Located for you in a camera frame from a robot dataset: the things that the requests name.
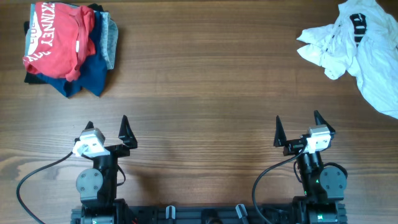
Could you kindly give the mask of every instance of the white lettering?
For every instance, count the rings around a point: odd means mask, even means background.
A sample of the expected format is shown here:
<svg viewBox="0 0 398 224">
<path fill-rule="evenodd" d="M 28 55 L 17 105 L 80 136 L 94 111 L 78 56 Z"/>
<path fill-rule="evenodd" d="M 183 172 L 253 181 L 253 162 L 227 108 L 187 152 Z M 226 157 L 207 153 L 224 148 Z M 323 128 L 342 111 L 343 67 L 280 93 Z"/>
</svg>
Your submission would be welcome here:
<svg viewBox="0 0 398 224">
<path fill-rule="evenodd" d="M 50 7 L 47 7 L 46 6 L 47 5 L 47 3 L 43 3 L 43 7 L 42 7 L 42 12 L 45 12 L 45 11 L 50 11 L 50 12 L 52 12 L 52 14 L 54 14 L 55 12 L 54 12 L 54 4 L 52 4 Z"/>
<path fill-rule="evenodd" d="M 42 14 L 42 22 L 49 22 L 49 23 L 53 23 L 54 21 L 54 17 L 55 17 L 55 14 L 46 14 L 46 13 L 43 13 Z"/>
<path fill-rule="evenodd" d="M 52 47 L 52 40 L 53 40 L 53 39 L 51 39 L 50 41 L 44 41 L 44 40 L 42 40 L 42 41 L 41 41 L 41 44 L 48 44 L 49 46 Z"/>
<path fill-rule="evenodd" d="M 37 55 L 36 53 L 34 53 L 33 55 L 35 55 L 37 58 L 43 57 L 43 53 L 42 52 L 39 52 L 39 55 Z"/>
<path fill-rule="evenodd" d="M 54 32 L 51 32 L 51 33 L 44 33 L 44 34 L 43 34 L 43 38 L 45 38 L 45 37 L 51 37 L 51 39 L 54 38 Z"/>
<path fill-rule="evenodd" d="M 54 31 L 54 27 L 52 27 L 52 24 L 42 24 L 42 26 L 44 27 L 44 31 Z"/>
<path fill-rule="evenodd" d="M 43 3 L 42 4 L 42 17 L 41 17 L 41 25 L 43 27 L 43 36 L 42 40 L 40 41 L 41 44 L 48 44 L 50 47 L 52 47 L 52 41 L 54 39 L 54 32 L 55 28 L 53 27 L 54 19 L 55 19 L 55 4 L 47 4 Z"/>
<path fill-rule="evenodd" d="M 33 62 L 33 61 L 37 60 L 37 58 L 31 57 L 29 55 L 27 55 L 26 57 L 29 59 L 29 62 Z"/>
</svg>

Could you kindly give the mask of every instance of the crumpled white shirt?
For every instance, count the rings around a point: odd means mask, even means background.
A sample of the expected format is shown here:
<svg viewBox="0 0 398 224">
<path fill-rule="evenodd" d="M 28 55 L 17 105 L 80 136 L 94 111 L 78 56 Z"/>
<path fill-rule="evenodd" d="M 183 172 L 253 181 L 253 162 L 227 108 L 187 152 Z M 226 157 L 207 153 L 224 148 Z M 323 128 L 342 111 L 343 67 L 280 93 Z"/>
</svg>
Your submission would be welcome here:
<svg viewBox="0 0 398 224">
<path fill-rule="evenodd" d="M 398 23 L 375 0 L 347 0 L 339 4 L 334 24 L 303 30 L 297 39 L 308 45 L 301 57 L 325 68 L 332 80 L 345 71 L 376 110 L 398 119 Z M 366 32 L 358 47 L 354 41 L 353 14 L 366 16 Z"/>
</svg>

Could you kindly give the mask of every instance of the pile of clothes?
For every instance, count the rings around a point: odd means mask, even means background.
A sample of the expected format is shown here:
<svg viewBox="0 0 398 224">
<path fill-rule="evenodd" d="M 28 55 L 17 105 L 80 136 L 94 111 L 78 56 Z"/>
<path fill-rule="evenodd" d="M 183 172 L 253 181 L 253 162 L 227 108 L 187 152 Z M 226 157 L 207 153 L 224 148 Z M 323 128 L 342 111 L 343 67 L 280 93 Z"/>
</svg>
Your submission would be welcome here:
<svg viewBox="0 0 398 224">
<path fill-rule="evenodd" d="M 102 6 L 37 2 L 24 24 L 26 83 L 48 83 L 66 97 L 100 96 L 114 68 L 118 28 Z"/>
<path fill-rule="evenodd" d="M 338 9 L 334 24 L 303 30 L 297 40 L 308 45 L 297 52 L 332 80 L 347 71 L 366 101 L 398 119 L 397 21 L 376 0 L 347 0 Z"/>
</svg>

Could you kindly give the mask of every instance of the red t-shirt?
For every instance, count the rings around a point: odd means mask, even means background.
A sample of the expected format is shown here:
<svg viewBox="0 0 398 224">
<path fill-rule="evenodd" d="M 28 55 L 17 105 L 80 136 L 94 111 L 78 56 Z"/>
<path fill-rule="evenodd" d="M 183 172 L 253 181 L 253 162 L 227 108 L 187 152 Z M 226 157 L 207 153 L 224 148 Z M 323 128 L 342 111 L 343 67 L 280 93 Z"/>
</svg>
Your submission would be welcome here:
<svg viewBox="0 0 398 224">
<path fill-rule="evenodd" d="M 86 57 L 95 54 L 88 37 L 94 22 L 94 11 L 86 6 L 36 3 L 29 51 L 23 58 L 26 70 L 70 82 L 77 80 Z"/>
</svg>

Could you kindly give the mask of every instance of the wooden table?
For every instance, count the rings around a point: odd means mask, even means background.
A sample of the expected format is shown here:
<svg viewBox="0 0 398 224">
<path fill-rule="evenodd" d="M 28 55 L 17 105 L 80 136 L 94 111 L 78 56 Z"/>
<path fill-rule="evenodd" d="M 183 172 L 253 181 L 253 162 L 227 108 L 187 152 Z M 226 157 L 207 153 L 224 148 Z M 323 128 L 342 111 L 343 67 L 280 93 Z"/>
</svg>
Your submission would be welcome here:
<svg viewBox="0 0 398 224">
<path fill-rule="evenodd" d="M 398 16 L 396 2 L 381 4 Z M 296 52 L 303 29 L 334 23 L 336 1 L 102 5 L 119 27 L 115 69 L 100 98 L 83 90 L 70 99 L 23 82 L 29 4 L 0 5 L 0 223 L 33 222 L 16 200 L 23 176 L 70 152 L 88 121 L 106 145 L 119 143 L 124 114 L 139 148 L 119 160 L 127 174 L 119 198 L 129 205 L 250 205 L 258 174 L 286 159 L 272 146 L 276 115 L 287 137 L 297 138 L 314 124 L 314 110 L 337 130 L 322 156 L 349 172 L 349 223 L 396 222 L 398 121 L 375 111 L 353 77 L 330 80 Z M 46 223 L 68 223 L 80 206 L 76 177 L 89 167 L 73 156 L 31 177 L 22 198 Z M 292 164 L 257 188 L 258 202 L 295 195 L 303 191 Z"/>
</svg>

